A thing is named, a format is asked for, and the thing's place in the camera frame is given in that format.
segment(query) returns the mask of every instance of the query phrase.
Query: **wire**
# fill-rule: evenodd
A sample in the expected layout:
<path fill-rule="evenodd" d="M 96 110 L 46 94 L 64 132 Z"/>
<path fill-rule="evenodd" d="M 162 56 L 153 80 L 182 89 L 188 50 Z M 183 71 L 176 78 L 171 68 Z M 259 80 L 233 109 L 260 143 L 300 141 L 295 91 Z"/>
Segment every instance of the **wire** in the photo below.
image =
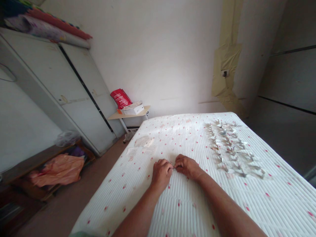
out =
<path fill-rule="evenodd" d="M 10 80 L 6 80 L 6 79 L 3 79 L 3 78 L 0 78 L 0 80 L 3 80 L 3 81 L 8 81 L 8 82 L 16 82 L 17 81 L 17 78 L 16 76 L 13 74 L 13 72 L 10 70 L 10 68 L 8 68 L 7 66 L 5 66 L 4 64 L 0 63 L 1 66 L 5 67 L 9 73 L 14 77 L 14 80 L 13 81 L 10 81 Z"/>

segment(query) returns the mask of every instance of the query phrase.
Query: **wooden tabletop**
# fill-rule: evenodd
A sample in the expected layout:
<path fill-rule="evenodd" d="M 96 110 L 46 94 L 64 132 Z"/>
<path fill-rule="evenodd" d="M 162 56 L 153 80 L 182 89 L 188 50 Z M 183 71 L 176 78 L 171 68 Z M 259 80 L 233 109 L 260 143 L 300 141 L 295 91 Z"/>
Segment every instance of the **wooden tabletop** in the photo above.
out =
<path fill-rule="evenodd" d="M 125 115 L 125 114 L 119 114 L 118 112 L 116 112 L 115 114 L 112 114 L 110 117 L 108 117 L 107 120 L 111 120 L 111 119 L 125 119 L 125 118 L 131 118 L 131 117 L 144 116 L 148 112 L 149 108 L 150 108 L 150 105 L 144 106 L 144 110 L 141 111 L 137 115 Z"/>

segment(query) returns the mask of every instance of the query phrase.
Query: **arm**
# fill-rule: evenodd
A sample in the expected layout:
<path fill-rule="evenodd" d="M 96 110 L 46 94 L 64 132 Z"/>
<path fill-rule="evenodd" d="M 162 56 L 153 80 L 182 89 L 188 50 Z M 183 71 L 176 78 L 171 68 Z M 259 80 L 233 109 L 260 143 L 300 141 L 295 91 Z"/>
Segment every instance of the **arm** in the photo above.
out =
<path fill-rule="evenodd" d="M 195 160 L 180 154 L 176 158 L 175 168 L 201 186 L 222 236 L 266 237 L 259 226 L 199 167 Z"/>
<path fill-rule="evenodd" d="M 154 164 L 150 187 L 116 229 L 113 237 L 147 236 L 156 203 L 170 181 L 172 169 L 173 166 L 165 159 Z"/>

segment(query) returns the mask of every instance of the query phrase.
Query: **pink cloth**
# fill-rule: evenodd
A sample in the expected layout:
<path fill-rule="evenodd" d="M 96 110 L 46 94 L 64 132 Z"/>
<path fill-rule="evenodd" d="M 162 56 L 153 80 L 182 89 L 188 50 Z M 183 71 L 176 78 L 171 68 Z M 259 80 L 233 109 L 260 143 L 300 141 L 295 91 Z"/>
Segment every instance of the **pink cloth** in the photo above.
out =
<path fill-rule="evenodd" d="M 48 161 L 42 171 L 32 171 L 29 178 L 34 185 L 67 185 L 80 180 L 80 171 L 84 165 L 82 157 L 60 154 Z"/>

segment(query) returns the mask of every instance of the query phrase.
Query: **bed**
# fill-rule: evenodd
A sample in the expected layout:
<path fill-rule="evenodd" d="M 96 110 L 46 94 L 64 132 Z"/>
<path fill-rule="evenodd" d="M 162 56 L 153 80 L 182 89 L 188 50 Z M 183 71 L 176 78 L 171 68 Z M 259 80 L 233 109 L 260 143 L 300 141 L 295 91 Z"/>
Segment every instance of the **bed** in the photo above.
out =
<path fill-rule="evenodd" d="M 136 146 L 141 139 L 147 144 Z M 174 164 L 180 153 L 196 160 L 268 236 L 316 235 L 316 190 L 231 112 L 144 121 L 72 233 L 111 236 L 149 187 L 153 164 Z M 148 236 L 220 233 L 200 187 L 173 172 Z"/>

